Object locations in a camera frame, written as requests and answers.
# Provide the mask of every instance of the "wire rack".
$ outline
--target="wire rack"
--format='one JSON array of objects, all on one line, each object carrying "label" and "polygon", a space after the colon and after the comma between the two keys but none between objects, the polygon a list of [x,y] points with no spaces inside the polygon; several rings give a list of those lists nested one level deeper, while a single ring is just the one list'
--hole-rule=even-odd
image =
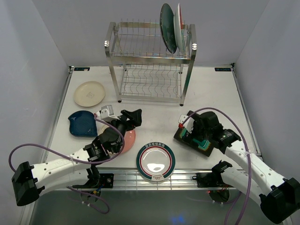
[{"label": "wire rack", "polygon": [[181,98],[181,76],[177,65],[128,65],[120,94],[158,98]]},{"label": "wire rack", "polygon": [[[184,24],[184,43],[184,51],[178,49],[170,53],[156,21],[111,22],[105,39],[105,54],[118,101],[124,98],[168,100],[183,105],[197,50],[193,24]],[[116,74],[114,65],[120,63],[123,71]],[[184,64],[188,69],[182,89]]]},{"label": "wire rack", "polygon": [[[118,24],[119,41],[112,47],[112,56],[152,56],[190,58],[189,52],[170,53],[160,34],[159,23],[155,22],[123,22]],[[188,26],[184,25],[184,42],[187,42]]]}]

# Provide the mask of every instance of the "white tabletop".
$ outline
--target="white tabletop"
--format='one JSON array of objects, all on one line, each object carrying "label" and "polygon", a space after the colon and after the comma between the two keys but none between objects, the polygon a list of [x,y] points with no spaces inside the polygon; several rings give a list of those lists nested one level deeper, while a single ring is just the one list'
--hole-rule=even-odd
[{"label": "white tabletop", "polygon": [[[80,107],[73,100],[75,89],[87,81],[102,83],[106,91],[104,100],[91,108]],[[100,167],[136,168],[136,155],[140,148],[150,142],[162,142],[174,152],[176,169],[211,169],[220,160],[226,160],[236,168],[240,168],[217,149],[213,150],[210,157],[206,157],[194,149],[180,144],[173,138],[181,114],[187,114],[189,110],[195,111],[208,106],[218,108],[229,115],[243,132],[250,151],[254,152],[254,145],[251,141],[232,72],[215,72],[213,67],[194,67],[186,100],[184,106],[181,107],[177,103],[135,100],[123,100],[122,103],[118,103],[108,67],[91,67],[89,71],[74,71],[54,133],[51,149],[69,155],[90,144],[93,138],[78,138],[70,134],[68,117],[79,110],[88,110],[95,113],[104,105],[112,105],[116,116],[119,116],[123,109],[134,111],[141,108],[142,125],[135,129],[136,141],[132,149],[119,155],[116,159],[100,165]],[[236,131],[223,115],[216,114],[224,128]],[[58,156],[49,153],[47,161],[56,158]]]}]

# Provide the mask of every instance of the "gray floor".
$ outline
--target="gray floor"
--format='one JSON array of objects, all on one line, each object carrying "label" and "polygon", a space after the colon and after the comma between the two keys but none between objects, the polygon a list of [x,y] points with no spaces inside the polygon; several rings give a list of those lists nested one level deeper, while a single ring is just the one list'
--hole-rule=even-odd
[{"label": "gray floor", "polygon": [[[231,191],[231,199],[237,195]],[[103,191],[111,211],[102,215],[92,208],[73,202],[80,200],[77,193],[53,191],[42,196],[36,203],[31,225],[218,225],[223,224],[230,205],[195,202],[187,199],[210,200],[206,191]],[[244,195],[232,210],[228,225],[233,225],[243,204]],[[252,200],[240,225],[270,225],[271,223]]]}]

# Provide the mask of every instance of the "beige plate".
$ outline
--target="beige plate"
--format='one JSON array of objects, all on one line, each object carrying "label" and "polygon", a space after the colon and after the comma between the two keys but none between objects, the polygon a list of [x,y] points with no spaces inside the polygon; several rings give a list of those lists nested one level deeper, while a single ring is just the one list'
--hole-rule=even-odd
[{"label": "beige plate", "polygon": [[89,81],[81,84],[74,92],[74,101],[83,107],[92,107],[99,104],[105,96],[102,84]]}]

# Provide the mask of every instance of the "white plate with green rim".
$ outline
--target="white plate with green rim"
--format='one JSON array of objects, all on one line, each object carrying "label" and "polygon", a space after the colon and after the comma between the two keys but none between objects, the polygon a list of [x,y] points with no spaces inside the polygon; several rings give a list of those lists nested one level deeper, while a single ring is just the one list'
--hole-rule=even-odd
[{"label": "white plate with green rim", "polygon": [[165,180],[175,169],[175,156],[166,144],[151,142],[144,145],[138,152],[136,167],[148,180]]}]

